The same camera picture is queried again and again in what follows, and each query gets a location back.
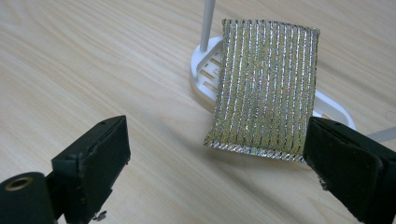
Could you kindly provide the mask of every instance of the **white rod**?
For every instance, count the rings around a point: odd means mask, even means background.
[[[375,140],[376,142],[387,142],[396,139],[396,127],[389,128],[376,133],[370,133],[367,137]]]
[[[212,26],[213,11],[215,10],[216,0],[205,0],[204,20],[202,21],[201,45],[200,51],[207,51],[209,42],[210,29]]]

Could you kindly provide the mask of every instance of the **light wooden surface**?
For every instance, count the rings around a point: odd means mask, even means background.
[[[194,100],[189,65],[203,8],[1,0],[0,180],[48,174],[94,124],[124,114],[132,159],[103,224],[357,223],[303,164],[202,146],[212,115]],[[361,133],[396,125],[395,1],[218,0],[211,36],[224,18],[320,28],[317,89]]]

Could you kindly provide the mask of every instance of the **silver woven fabric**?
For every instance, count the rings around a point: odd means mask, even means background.
[[[223,21],[214,125],[205,145],[301,160],[313,112],[319,30],[278,21]]]

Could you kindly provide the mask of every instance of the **brass screw hole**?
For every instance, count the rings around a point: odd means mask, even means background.
[[[9,182],[6,185],[7,191],[16,191],[25,188],[26,186],[30,185],[33,182],[33,178],[30,176],[20,177]]]

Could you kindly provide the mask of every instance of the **black clamp jaw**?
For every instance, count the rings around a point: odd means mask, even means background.
[[[0,223],[89,223],[131,157],[125,116],[106,119],[51,160],[44,177],[26,173],[0,185]]]
[[[359,221],[392,223],[396,214],[396,152],[339,122],[311,117],[306,163]]]

